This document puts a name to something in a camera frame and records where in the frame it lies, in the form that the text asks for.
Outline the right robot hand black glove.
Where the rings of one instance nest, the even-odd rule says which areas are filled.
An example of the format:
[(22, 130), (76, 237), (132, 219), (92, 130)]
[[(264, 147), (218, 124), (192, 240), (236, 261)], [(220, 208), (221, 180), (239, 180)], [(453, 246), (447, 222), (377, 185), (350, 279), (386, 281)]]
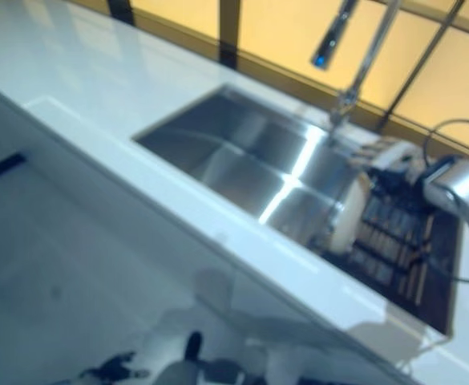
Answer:
[(412, 188), (426, 169), (418, 145), (391, 136), (363, 144), (350, 156), (349, 165), (356, 172), (349, 190), (363, 196), (371, 190), (398, 195)]

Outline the left robot hand black glove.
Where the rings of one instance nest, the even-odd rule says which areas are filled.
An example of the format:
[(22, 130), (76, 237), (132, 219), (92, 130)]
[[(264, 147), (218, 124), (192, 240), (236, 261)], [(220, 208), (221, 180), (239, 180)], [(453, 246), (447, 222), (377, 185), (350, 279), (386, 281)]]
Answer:
[(98, 384), (116, 384), (128, 379), (145, 379), (151, 375), (147, 369), (132, 369), (127, 366), (136, 356), (135, 351), (119, 353), (107, 359), (99, 367), (83, 371), (79, 377), (93, 379)]

